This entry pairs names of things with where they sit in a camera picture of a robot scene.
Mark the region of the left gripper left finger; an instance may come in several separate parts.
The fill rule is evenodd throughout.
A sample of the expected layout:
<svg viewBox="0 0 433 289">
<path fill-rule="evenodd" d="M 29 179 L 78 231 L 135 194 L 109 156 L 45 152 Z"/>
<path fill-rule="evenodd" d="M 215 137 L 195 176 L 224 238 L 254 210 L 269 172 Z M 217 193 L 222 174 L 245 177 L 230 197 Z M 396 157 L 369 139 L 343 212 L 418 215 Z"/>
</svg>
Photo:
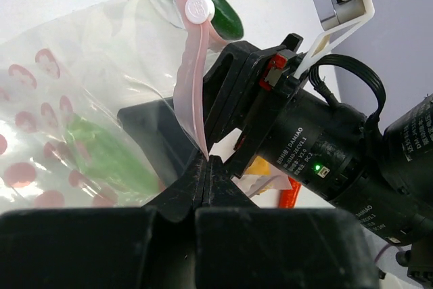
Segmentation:
<svg viewBox="0 0 433 289">
<path fill-rule="evenodd" d="M 2 288 L 200 288 L 194 211 L 206 161 L 139 208 L 1 216 Z"/>
</svg>

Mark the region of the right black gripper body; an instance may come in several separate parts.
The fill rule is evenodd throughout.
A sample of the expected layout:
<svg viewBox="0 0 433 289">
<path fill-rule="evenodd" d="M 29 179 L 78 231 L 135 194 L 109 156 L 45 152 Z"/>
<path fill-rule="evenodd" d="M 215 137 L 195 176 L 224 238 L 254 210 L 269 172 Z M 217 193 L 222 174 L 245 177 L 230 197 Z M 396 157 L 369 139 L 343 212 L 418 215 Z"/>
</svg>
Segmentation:
<svg viewBox="0 0 433 289">
<path fill-rule="evenodd" d="M 238 66 L 242 90 L 234 124 L 242 133 L 233 174 L 243 175 L 255 158 L 263 158 L 334 206 L 357 214 L 362 204 L 350 192 L 363 192 L 380 176 L 372 151 L 381 137 L 380 110 L 365 115 L 339 102 L 320 79 L 319 68 L 347 69 L 377 99 L 382 98 L 382 84 L 366 65 L 345 55 L 327 55 L 296 76 L 304 58 L 299 43 L 293 34 L 283 45 L 266 50 L 246 41 L 235 43 L 246 59 Z"/>
</svg>

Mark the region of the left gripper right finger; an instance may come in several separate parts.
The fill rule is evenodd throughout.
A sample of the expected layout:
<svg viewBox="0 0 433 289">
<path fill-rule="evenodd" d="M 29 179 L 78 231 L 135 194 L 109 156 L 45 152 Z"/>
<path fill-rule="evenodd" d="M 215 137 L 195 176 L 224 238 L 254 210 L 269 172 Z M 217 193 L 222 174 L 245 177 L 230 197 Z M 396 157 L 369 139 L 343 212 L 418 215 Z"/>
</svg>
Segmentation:
<svg viewBox="0 0 433 289">
<path fill-rule="evenodd" d="M 197 288 L 377 288 L 358 221 L 335 208 L 236 207 L 221 159 L 206 163 L 210 200 L 195 212 Z"/>
</svg>

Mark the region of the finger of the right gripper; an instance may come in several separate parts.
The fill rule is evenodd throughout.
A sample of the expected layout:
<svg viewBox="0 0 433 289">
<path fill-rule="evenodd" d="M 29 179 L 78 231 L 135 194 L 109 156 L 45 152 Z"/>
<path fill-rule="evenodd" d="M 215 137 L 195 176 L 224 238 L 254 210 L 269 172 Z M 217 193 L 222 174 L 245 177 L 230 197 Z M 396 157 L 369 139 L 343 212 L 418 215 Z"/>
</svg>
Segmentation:
<svg viewBox="0 0 433 289">
<path fill-rule="evenodd" d="M 171 97 L 122 108 L 117 118 L 164 184 L 184 174 L 196 147 L 178 123 Z"/>
<path fill-rule="evenodd" d="M 231 121 L 243 92 L 254 79 L 261 50 L 247 41 L 228 44 L 203 79 L 206 141 L 216 143 Z"/>
</svg>

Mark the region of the light green toy gourd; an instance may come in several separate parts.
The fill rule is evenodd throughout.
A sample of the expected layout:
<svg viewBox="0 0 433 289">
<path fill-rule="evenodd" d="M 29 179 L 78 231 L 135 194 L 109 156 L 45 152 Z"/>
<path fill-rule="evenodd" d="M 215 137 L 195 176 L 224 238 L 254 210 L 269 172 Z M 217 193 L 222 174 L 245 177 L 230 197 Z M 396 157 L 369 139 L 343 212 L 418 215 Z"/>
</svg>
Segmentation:
<svg viewBox="0 0 433 289">
<path fill-rule="evenodd" d="M 160 192 L 158 178 L 150 168 L 101 126 L 73 114 L 66 124 L 64 139 L 86 177 L 138 196 L 150 197 Z"/>
</svg>

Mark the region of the clear zip top bag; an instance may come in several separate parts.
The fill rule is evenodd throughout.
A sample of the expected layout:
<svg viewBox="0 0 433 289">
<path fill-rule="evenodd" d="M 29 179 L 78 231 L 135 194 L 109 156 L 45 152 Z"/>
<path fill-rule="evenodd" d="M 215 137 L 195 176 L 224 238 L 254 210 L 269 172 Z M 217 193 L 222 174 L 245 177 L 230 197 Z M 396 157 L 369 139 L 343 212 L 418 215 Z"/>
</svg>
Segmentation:
<svg viewBox="0 0 433 289">
<path fill-rule="evenodd" d="M 186 0 L 113 0 L 22 33 L 1 46 L 1 211 L 141 206 L 162 181 L 124 131 L 122 108 L 171 97 L 202 153 L 203 76 L 226 45 L 209 22 L 187 22 Z M 143 197 L 82 174 L 64 139 L 77 114 L 111 132 L 157 176 Z"/>
</svg>

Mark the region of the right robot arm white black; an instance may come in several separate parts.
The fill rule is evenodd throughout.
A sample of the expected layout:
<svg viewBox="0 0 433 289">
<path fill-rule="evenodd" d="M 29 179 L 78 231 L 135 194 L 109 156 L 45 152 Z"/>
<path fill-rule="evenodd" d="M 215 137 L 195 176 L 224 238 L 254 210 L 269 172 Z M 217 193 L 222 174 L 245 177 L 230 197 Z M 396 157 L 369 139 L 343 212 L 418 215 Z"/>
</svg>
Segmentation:
<svg viewBox="0 0 433 289">
<path fill-rule="evenodd" d="M 173 223 L 193 223 L 198 288 L 377 288 L 363 230 L 398 246 L 408 276 L 432 287 L 432 98 L 384 132 L 378 75 L 347 55 L 300 76 L 302 38 L 261 50 L 232 43 L 204 77 L 204 127 L 213 145 L 241 135 L 226 161 L 206 162 L 180 134 L 173 99 L 123 108 L 124 130 L 150 155 L 163 150 L 180 177 L 153 199 Z M 259 209 L 232 182 L 255 158 L 329 209 Z"/>
</svg>

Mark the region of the orange toy carrot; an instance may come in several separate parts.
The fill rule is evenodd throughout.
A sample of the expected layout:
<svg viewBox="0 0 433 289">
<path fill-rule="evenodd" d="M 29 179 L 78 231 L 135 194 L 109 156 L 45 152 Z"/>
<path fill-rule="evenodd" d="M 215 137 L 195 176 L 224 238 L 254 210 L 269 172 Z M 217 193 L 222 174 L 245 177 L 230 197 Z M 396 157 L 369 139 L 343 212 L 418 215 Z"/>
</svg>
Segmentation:
<svg viewBox="0 0 433 289">
<path fill-rule="evenodd" d="M 292 186 L 289 190 L 281 190 L 279 195 L 279 202 L 278 207 L 279 208 L 294 208 L 298 194 L 300 191 L 300 188 L 302 185 L 295 181 L 292 178 L 289 178 L 290 185 Z"/>
</svg>

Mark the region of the yellow toy potato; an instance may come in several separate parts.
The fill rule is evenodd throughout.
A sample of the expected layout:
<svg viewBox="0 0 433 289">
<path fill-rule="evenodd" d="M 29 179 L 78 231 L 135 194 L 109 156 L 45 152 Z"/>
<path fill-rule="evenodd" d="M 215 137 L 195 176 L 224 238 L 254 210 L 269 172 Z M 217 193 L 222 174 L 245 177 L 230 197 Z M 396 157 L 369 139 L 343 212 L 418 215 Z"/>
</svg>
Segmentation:
<svg viewBox="0 0 433 289">
<path fill-rule="evenodd" d="M 246 195 L 252 198 L 267 190 L 291 190 L 289 177 L 261 157 L 256 157 L 242 177 Z"/>
</svg>

